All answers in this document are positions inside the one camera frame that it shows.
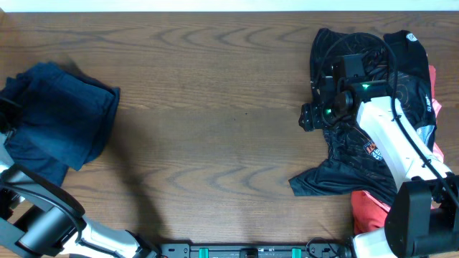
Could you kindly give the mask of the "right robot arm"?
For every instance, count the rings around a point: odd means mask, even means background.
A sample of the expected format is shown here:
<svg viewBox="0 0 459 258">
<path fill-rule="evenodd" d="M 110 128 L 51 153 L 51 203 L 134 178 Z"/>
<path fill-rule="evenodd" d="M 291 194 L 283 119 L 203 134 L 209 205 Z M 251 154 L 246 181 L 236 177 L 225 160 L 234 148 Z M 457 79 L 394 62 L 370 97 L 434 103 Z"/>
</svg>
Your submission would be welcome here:
<svg viewBox="0 0 459 258">
<path fill-rule="evenodd" d="M 355 257 L 426 257 L 458 250 L 458 177 L 424 144 L 403 113 L 394 80 L 371 81 L 360 54 L 331 61 L 308 124 L 354 121 L 373 140 L 397 186 L 384 226 L 355 236 Z"/>
</svg>

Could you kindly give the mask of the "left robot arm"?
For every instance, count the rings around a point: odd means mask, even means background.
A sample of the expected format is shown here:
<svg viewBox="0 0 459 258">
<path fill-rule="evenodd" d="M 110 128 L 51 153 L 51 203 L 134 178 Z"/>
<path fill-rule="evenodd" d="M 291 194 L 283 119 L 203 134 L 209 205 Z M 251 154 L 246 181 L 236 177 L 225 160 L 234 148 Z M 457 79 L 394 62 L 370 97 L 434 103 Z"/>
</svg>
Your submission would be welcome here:
<svg viewBox="0 0 459 258">
<path fill-rule="evenodd" d="M 1 99 L 1 136 L 23 136 L 53 161 L 75 170 L 87 162 L 116 98 L 34 96 L 27 105 Z M 88 219 L 68 192 L 1 149 L 1 245 L 22 257 L 160 257 L 161 250 L 129 231 Z"/>
</svg>

